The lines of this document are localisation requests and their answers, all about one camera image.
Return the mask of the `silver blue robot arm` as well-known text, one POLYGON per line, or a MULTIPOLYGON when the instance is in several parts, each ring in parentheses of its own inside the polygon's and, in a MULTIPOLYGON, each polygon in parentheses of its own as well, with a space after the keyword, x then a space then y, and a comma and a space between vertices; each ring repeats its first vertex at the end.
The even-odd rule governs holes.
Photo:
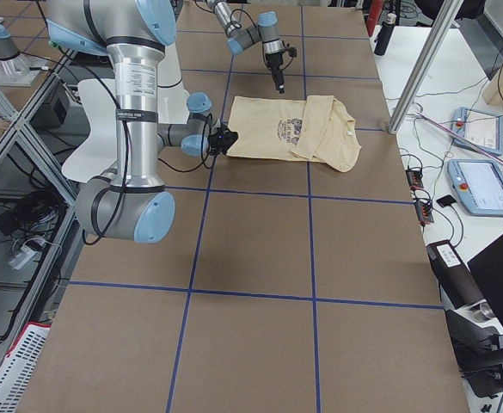
POLYGON ((171 1, 51 1, 53 43, 107 56, 114 69, 117 160, 80 188, 76 216, 83 235, 156 243, 175 217, 175 198, 157 172, 158 66, 175 42, 180 7, 171 1))
POLYGON ((222 26, 228 47, 233 55, 240 55, 255 44, 261 44, 262 57, 270 71, 275 89, 285 93, 284 54, 291 59, 297 56, 296 49, 286 44, 279 34, 279 21, 274 11, 259 14, 257 21, 245 28, 235 17, 235 11, 226 1, 205 1, 208 9, 222 26))

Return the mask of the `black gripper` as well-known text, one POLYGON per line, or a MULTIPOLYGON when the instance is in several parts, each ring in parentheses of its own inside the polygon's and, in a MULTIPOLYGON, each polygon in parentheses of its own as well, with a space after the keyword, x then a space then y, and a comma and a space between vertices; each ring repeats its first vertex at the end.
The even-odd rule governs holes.
POLYGON ((226 155, 237 140, 238 133, 231 131, 225 124, 221 124, 216 132, 208 137, 207 153, 212 156, 226 155))
POLYGON ((285 81, 283 74, 283 53, 274 52, 265 54, 266 66, 272 75, 275 89, 278 93, 285 93, 285 81))

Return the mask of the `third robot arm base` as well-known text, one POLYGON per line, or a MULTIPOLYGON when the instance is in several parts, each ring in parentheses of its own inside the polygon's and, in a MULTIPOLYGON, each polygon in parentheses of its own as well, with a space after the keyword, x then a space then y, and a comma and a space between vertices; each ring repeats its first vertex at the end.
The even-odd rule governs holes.
POLYGON ((0 86, 29 87, 44 66, 45 59, 22 54, 10 32, 0 24, 0 86))

